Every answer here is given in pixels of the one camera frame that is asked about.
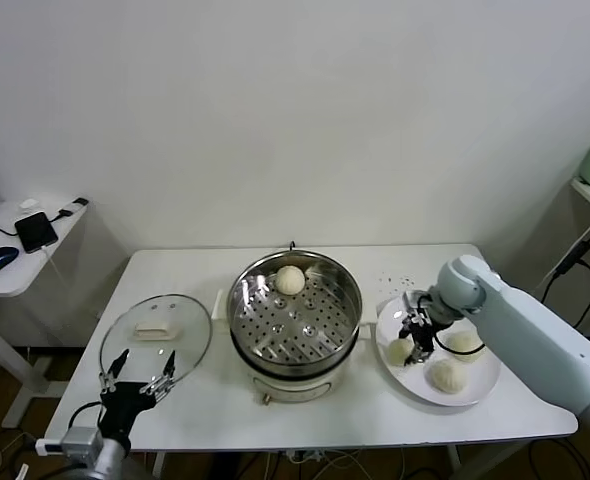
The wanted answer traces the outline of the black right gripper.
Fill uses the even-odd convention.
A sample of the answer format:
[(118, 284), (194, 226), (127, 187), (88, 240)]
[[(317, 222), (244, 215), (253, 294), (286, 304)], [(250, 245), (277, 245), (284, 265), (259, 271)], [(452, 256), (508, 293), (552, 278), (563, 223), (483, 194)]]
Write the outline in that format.
[(404, 361), (405, 366), (426, 362), (434, 352), (434, 327), (422, 310), (413, 310), (408, 318), (402, 321), (398, 332), (399, 339), (413, 339), (416, 347)]

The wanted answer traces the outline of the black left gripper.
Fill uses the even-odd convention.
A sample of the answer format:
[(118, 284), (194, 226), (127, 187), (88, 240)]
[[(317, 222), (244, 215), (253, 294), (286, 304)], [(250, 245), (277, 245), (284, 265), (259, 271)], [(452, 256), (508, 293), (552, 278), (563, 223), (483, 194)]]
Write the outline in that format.
[(143, 382), (117, 382), (129, 355), (129, 349), (112, 361), (107, 371), (99, 375), (100, 394), (105, 412), (99, 422), (99, 430), (104, 439), (128, 440), (137, 416), (156, 406), (174, 387), (175, 356), (173, 350), (166, 361), (160, 377), (148, 384)]

